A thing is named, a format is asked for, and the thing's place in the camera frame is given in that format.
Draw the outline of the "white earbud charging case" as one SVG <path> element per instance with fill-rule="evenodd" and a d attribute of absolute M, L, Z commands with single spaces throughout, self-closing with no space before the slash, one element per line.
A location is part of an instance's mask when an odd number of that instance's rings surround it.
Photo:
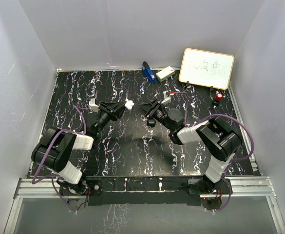
<path fill-rule="evenodd" d="M 129 99 L 126 99 L 125 100 L 125 107 L 128 109 L 128 110 L 131 110 L 134 106 L 134 102 L 132 100 L 129 100 Z"/>

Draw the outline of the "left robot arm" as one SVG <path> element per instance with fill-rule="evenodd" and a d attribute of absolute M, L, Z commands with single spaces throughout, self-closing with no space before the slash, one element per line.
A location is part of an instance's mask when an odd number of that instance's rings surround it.
<path fill-rule="evenodd" d="M 126 109 L 131 110 L 134 102 L 126 99 L 120 102 L 100 102 L 97 104 L 93 98 L 89 104 L 88 109 L 97 113 L 96 121 L 92 125 L 87 126 L 81 112 L 87 108 L 74 106 L 83 124 L 80 132 L 49 128 L 40 139 L 31 155 L 31 160 L 38 165 L 32 184 L 37 184 L 45 178 L 58 178 L 60 184 L 72 193 L 80 195 L 86 191 L 87 182 L 82 179 L 81 170 L 69 161 L 71 152 L 73 150 L 91 150 L 103 128 L 110 121 L 120 119 Z"/>

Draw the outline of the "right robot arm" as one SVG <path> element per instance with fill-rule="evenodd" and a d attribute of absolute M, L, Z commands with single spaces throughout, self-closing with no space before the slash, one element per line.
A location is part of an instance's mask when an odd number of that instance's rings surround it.
<path fill-rule="evenodd" d="M 155 122 L 158 121 L 166 127 L 170 131 L 169 137 L 174 144 L 184 145 L 196 141 L 202 141 L 205 144 L 211 153 L 209 166 L 202 179 L 187 186 L 189 189 L 213 194 L 221 188 L 225 170 L 241 147 L 243 139 L 234 130 L 227 128 L 220 118 L 225 117 L 239 125 L 241 122 L 231 116 L 213 114 L 196 124 L 186 125 L 179 109 L 172 108 L 167 111 L 156 99 L 133 107 L 147 118 L 148 126 L 154 127 Z"/>

